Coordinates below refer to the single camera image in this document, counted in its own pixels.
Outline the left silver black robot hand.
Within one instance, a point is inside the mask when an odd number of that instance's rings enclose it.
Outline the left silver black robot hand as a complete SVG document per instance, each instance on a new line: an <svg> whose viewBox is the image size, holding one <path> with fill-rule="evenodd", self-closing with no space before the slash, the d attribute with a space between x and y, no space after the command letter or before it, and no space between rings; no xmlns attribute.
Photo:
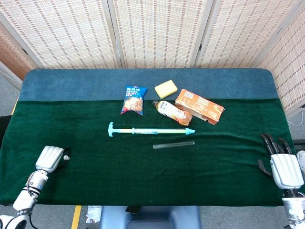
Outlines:
<svg viewBox="0 0 305 229"><path fill-rule="evenodd" d="M52 173L58 167L60 160L68 161L70 159L70 148L68 146L61 148L57 146L45 146L35 163L37 170Z"/></svg>

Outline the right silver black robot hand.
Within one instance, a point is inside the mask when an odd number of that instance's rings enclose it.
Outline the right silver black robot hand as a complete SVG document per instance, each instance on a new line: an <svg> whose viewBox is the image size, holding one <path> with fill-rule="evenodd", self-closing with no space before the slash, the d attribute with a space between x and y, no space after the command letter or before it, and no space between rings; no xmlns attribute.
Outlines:
<svg viewBox="0 0 305 229"><path fill-rule="evenodd" d="M265 149L269 156L271 171L268 171L262 160L258 159L258 167L261 172L273 178L276 185L282 189L299 189L305 184L297 157L293 154L289 144L282 138L279 143L271 135L262 133Z"/></svg>

